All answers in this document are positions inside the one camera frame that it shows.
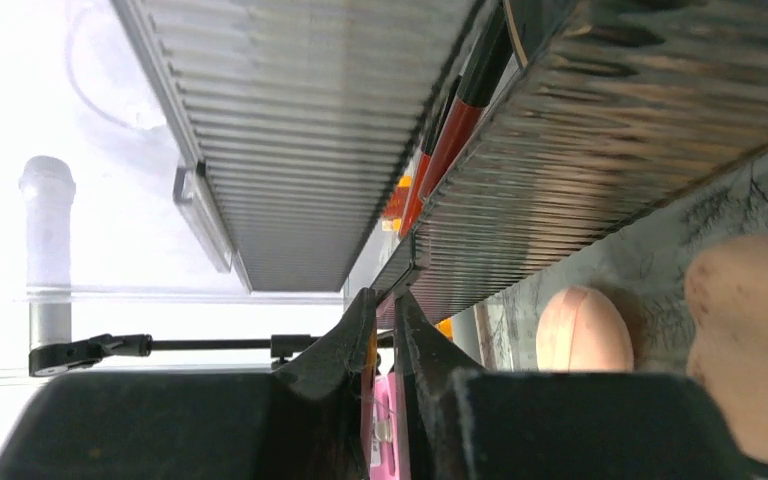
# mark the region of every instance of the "gray metal surface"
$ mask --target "gray metal surface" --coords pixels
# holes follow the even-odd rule
[[[432,321],[767,149],[768,2],[583,0],[500,98],[414,227]]]
[[[339,291],[482,0],[114,0],[255,291]]]

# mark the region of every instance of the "metal rail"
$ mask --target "metal rail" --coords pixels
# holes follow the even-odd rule
[[[582,0],[552,16],[407,240],[431,321],[768,149],[768,2]]]

